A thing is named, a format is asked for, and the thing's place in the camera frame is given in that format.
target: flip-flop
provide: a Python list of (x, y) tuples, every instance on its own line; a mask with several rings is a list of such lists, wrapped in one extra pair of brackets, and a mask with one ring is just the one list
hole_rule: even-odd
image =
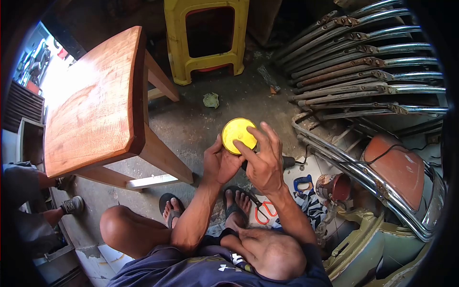
[(166, 209), (166, 203), (169, 201), (171, 201), (172, 198), (175, 198), (177, 199), (177, 201), (179, 202), (179, 208), (182, 210), (182, 211), (177, 211), (177, 210), (173, 210), (171, 209), (170, 213), (169, 213), (169, 218), (168, 218), (168, 228), (171, 228), (172, 226), (172, 220), (175, 218), (175, 217), (180, 217), (182, 215), (182, 213), (185, 211), (185, 207), (183, 206), (183, 203), (181, 202), (181, 200), (176, 197), (174, 194), (172, 193), (164, 193), (163, 195), (161, 195), (161, 197), (159, 198), (159, 211), (161, 212), (161, 215), (164, 213), (164, 210)]
[[(231, 190), (231, 192), (232, 192), (233, 204), (231, 204), (230, 207), (226, 208), (226, 191), (228, 189)], [(244, 210), (242, 210), (239, 207), (239, 205), (237, 205), (237, 203), (236, 203), (236, 191), (237, 190), (239, 190), (239, 192), (241, 192), (241, 193), (245, 193), (245, 195), (247, 196), (247, 193), (242, 188), (237, 187), (237, 186), (228, 186), (228, 187), (223, 189), (223, 206), (225, 208), (225, 220), (228, 219), (228, 217), (230, 216), (231, 213), (236, 211), (237, 213), (239, 213), (242, 216), (242, 219), (244, 220), (244, 226), (247, 226), (247, 224), (249, 222), (249, 218), (247, 217), (247, 214), (244, 212)]]

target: yellow disc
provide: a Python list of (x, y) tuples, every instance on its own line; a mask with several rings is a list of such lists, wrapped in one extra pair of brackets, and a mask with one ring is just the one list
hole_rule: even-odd
[(237, 155), (241, 154), (241, 152), (234, 146), (233, 140), (242, 141), (250, 149), (254, 149), (257, 145), (257, 139), (247, 131), (247, 127), (257, 128), (254, 123), (246, 118), (234, 118), (223, 127), (223, 146), (230, 153)]

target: motorcycle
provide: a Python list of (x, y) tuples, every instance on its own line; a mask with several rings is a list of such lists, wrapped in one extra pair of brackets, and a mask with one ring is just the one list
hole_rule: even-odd
[(32, 83), (39, 86), (39, 78), (43, 74), (50, 57), (51, 51), (48, 49), (45, 39), (42, 39), (37, 48), (28, 53), (23, 61), (20, 84), (26, 84), (27, 80), (30, 79)]

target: paint can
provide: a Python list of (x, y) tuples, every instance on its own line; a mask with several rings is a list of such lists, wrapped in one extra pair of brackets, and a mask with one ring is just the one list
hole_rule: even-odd
[(250, 149), (257, 145), (257, 139), (247, 131), (247, 127), (257, 128), (255, 124), (246, 118), (234, 118), (230, 120), (222, 131), (223, 146), (232, 154), (240, 155), (241, 152), (234, 146), (233, 141), (239, 140)]
[(351, 192), (351, 179), (347, 174), (323, 174), (316, 183), (319, 196), (333, 201), (345, 201)]

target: concrete floor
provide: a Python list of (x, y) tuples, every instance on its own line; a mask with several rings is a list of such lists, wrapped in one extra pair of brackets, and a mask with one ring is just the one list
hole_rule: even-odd
[[(230, 76), (226, 69), (221, 69), (196, 77), (190, 85), (177, 86), (182, 95), (179, 102), (174, 103), (162, 97), (149, 103), (150, 128), (197, 175), (196, 182), (202, 176), (204, 151), (214, 143), (217, 134), (232, 118), (244, 117), (256, 124), (266, 121), (280, 135), (285, 155), (295, 158), (304, 156), (305, 147), (298, 144), (297, 134), (291, 126), (291, 118), (300, 110), (286, 100), (292, 94), (290, 87), (282, 76), (268, 69), (282, 88), (281, 94), (271, 95), (269, 87), (256, 71), (261, 63), (268, 61), (267, 57), (269, 55), (262, 52), (238, 76)], [(217, 109), (205, 107), (202, 102), (203, 95), (211, 92), (219, 94), (220, 106)], [(112, 163), (107, 167), (134, 178), (164, 174), (138, 157)], [(251, 187), (242, 170), (229, 185)], [(159, 197), (165, 192), (173, 193), (186, 207), (194, 191), (195, 185), (176, 183), (134, 192), (77, 178), (73, 195), (84, 198), (86, 211), (82, 216), (64, 216), (62, 220), (75, 248), (86, 248), (103, 243), (99, 220), (107, 208), (121, 204), (142, 216), (163, 222), (158, 208)], [(53, 193), (57, 206), (72, 196), (56, 189)], [(219, 200), (210, 226), (224, 221), (222, 207), (222, 201)]]

